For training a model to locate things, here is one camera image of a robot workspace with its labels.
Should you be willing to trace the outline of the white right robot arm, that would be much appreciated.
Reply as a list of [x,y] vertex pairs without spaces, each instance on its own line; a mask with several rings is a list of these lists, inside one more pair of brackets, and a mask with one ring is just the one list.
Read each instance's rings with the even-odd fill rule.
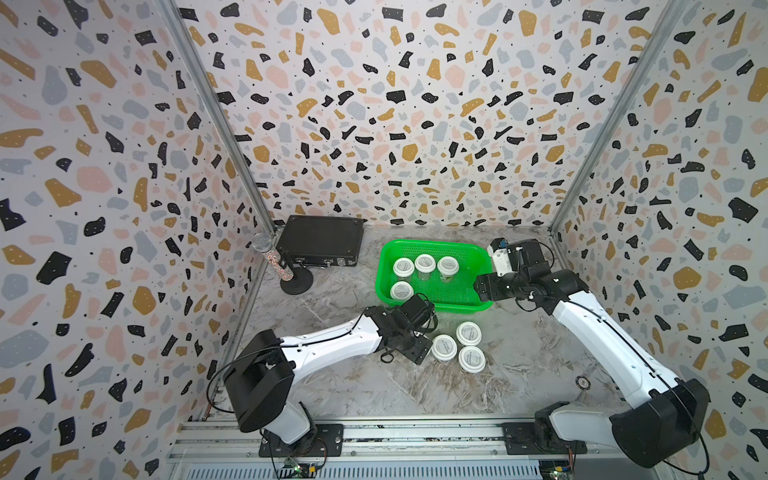
[[474,289],[484,301],[527,300],[551,315],[591,352],[629,406],[616,412],[558,402],[541,409],[533,424],[539,449],[601,444],[651,468],[700,440],[710,402],[706,387],[682,380],[643,350],[574,272],[538,278],[521,272],[485,274],[476,278]]

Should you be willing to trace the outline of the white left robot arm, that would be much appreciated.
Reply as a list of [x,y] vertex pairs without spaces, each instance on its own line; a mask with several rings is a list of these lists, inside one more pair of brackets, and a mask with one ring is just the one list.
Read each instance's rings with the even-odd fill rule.
[[222,369],[233,415],[242,433],[265,431],[295,452],[308,450],[318,427],[303,405],[289,402],[304,378],[348,359],[397,352],[419,365],[432,347],[436,329],[432,302],[415,295],[405,303],[372,306],[338,326],[298,336],[258,333],[244,351]]

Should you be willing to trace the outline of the green plastic basket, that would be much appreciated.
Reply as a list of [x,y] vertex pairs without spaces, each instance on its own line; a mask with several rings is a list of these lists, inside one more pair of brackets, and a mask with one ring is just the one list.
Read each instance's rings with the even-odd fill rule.
[[399,281],[394,271],[397,260],[407,258],[416,261],[421,254],[431,255],[436,261],[451,256],[458,261],[459,270],[450,282],[443,282],[435,271],[427,281],[416,272],[408,283],[415,293],[424,294],[439,312],[474,314],[491,307],[491,301],[481,301],[473,288],[477,276],[492,272],[492,261],[487,252],[468,243],[397,239],[386,243],[381,251],[375,281],[379,299],[387,305],[401,305],[404,299],[391,295],[392,287]]

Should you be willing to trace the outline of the black microphone stand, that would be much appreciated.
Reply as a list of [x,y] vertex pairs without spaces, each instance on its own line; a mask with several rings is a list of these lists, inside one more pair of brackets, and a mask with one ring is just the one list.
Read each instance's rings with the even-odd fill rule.
[[280,287],[284,293],[300,295],[312,287],[314,277],[309,269],[299,264],[293,264],[286,258],[282,258],[279,265],[282,268]]

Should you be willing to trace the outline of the black ribbed hard case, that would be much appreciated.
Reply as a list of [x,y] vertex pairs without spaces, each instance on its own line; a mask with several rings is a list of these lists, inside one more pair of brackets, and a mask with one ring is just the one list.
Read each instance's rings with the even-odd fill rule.
[[276,249],[291,265],[355,267],[363,233],[358,218],[291,215]]

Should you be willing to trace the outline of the rhinestone silver microphone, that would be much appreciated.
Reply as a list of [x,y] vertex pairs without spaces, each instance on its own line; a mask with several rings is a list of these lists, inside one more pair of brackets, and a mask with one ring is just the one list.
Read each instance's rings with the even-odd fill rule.
[[257,233],[253,238],[252,247],[271,265],[281,281],[290,282],[293,280],[294,273],[292,267],[277,250],[274,237],[271,234],[266,232]]

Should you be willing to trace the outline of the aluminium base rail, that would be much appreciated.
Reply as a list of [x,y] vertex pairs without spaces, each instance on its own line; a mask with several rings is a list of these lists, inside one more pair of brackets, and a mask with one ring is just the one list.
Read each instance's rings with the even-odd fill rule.
[[311,455],[283,454],[229,420],[187,422],[170,479],[674,479],[668,465],[636,466],[618,449],[587,444],[544,453],[505,415],[320,418]]

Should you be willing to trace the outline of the aluminium corner post right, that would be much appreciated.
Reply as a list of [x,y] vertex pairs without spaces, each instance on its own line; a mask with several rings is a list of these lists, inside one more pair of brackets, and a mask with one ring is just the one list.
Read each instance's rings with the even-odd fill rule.
[[646,43],[645,49],[641,52],[639,60],[629,75],[626,84],[622,87],[616,103],[609,110],[603,126],[598,130],[598,135],[592,143],[585,160],[573,176],[573,182],[565,195],[565,199],[548,227],[548,232],[551,236],[554,236],[564,225],[569,209],[576,202],[580,189],[587,183],[590,173],[600,160],[603,151],[612,138],[613,132],[618,128],[621,120],[634,104],[634,97],[642,87],[644,79],[662,51],[665,42],[672,34],[684,10],[683,0],[669,0],[664,6],[651,34],[651,38]]

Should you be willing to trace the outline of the aluminium corner post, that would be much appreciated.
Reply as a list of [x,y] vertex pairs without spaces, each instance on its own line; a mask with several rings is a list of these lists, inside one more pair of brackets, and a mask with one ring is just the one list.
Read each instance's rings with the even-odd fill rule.
[[276,226],[268,214],[268,210],[263,202],[256,183],[254,182],[244,155],[239,148],[235,135],[220,107],[216,91],[207,78],[204,65],[193,45],[191,36],[184,25],[176,2],[171,0],[157,0],[155,1],[155,5],[159,11],[159,15],[169,29],[172,40],[179,49],[180,57],[188,69],[192,82],[198,89],[201,102],[207,109],[212,124],[220,134],[224,147],[234,164],[236,172],[241,178],[244,189],[255,209],[260,228],[270,234],[274,234]]
[[644,79],[662,51],[665,42],[672,34],[684,10],[683,0],[669,0],[664,6],[651,34],[651,38],[646,43],[645,49],[641,52],[639,60],[629,75],[626,84],[622,87],[616,103],[609,110],[603,126],[598,130],[598,135],[592,143],[585,160],[573,176],[573,182],[565,195],[565,199],[548,227],[548,232],[551,236],[554,236],[564,225],[569,209],[576,202],[580,189],[587,183],[590,173],[600,160],[603,151],[612,138],[613,132],[618,128],[621,120],[634,104],[634,97],[642,87]]

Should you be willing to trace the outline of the aluminium corner post left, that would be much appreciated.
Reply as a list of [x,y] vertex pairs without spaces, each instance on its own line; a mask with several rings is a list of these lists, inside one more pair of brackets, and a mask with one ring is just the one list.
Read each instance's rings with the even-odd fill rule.
[[224,147],[234,164],[236,172],[241,178],[244,189],[255,209],[260,228],[270,234],[274,234],[276,226],[268,214],[268,210],[263,202],[256,183],[254,182],[244,155],[239,148],[235,135],[220,107],[216,91],[207,78],[204,65],[193,45],[191,36],[184,25],[176,2],[171,0],[157,0],[155,1],[155,5],[159,11],[159,15],[169,29],[172,40],[179,49],[180,57],[188,69],[192,82],[198,89],[201,102],[207,109],[212,124],[220,134]]

